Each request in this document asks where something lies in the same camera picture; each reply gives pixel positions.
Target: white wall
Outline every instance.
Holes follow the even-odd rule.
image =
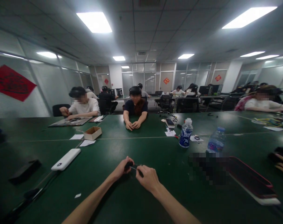
[[[110,64],[109,74],[112,89],[123,88],[122,68],[120,64]]]
[[[233,91],[242,63],[242,61],[231,61],[229,69],[226,73],[225,81],[223,83],[222,92],[225,93]]]

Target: long table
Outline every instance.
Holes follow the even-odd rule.
[[[178,123],[190,117],[193,133],[204,142],[191,142],[188,149],[174,137],[166,137],[163,117],[149,114],[140,129],[125,128],[122,115],[108,115],[101,123],[80,127],[47,126],[59,118],[0,119],[0,128],[8,134],[0,144],[0,217],[21,200],[24,192],[43,185],[54,175],[50,168],[78,140],[68,140],[76,129],[97,125],[102,135],[96,143],[82,147],[81,153],[48,185],[45,192],[21,213],[17,223],[61,223],[127,155],[137,164],[154,167],[160,182],[202,223],[283,223],[272,208],[261,206],[238,184],[224,188],[210,185],[189,162],[191,152],[205,152],[210,135],[218,126],[226,128],[224,152],[236,156],[270,180],[282,202],[283,173],[268,160],[267,154],[283,146],[283,131],[273,132],[251,122],[253,118],[271,118],[272,114],[229,111],[176,114]],[[26,158],[37,158],[42,167],[26,182],[14,186],[8,178]],[[162,205],[136,180],[135,173],[122,177],[104,196],[94,223],[172,223]]]

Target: bottle cap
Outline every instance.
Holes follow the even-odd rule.
[[[217,128],[217,131],[224,132],[224,131],[225,131],[225,128],[218,127],[218,128]]]
[[[187,118],[187,119],[185,120],[185,123],[186,123],[186,124],[192,124],[191,118]]]

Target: red paper sign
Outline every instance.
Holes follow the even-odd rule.
[[[168,78],[164,79],[163,81],[166,85],[170,82]]]
[[[0,67],[0,92],[17,100],[24,101],[36,84],[6,65]]]
[[[219,81],[220,79],[221,79],[221,76],[220,75],[218,75],[218,76],[216,76],[216,81]]]

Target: fluorescent light panel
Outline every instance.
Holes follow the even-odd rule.
[[[278,57],[279,55],[268,55],[268,56],[264,56],[264,57],[261,57],[261,58],[257,58],[257,60],[264,60],[264,59],[268,59],[268,58],[275,58],[275,57]]]
[[[256,52],[252,52],[250,54],[242,55],[240,57],[251,57],[251,56],[255,56],[255,55],[258,55],[258,54],[262,54],[262,53],[265,53],[265,51],[256,51]]]
[[[262,16],[270,13],[277,7],[254,7],[250,8],[240,16],[238,16],[236,19],[228,23],[223,27],[223,29],[234,29],[234,28],[242,28],[248,25],[249,23],[252,23],[253,21],[261,18]]]
[[[178,59],[187,59],[187,58],[190,58],[192,57],[194,54],[183,54],[181,55],[180,57],[178,57]]]
[[[92,33],[111,33],[112,30],[103,12],[83,12],[77,16]]]
[[[116,60],[116,61],[125,61],[126,60],[124,56],[114,56],[113,59]]]

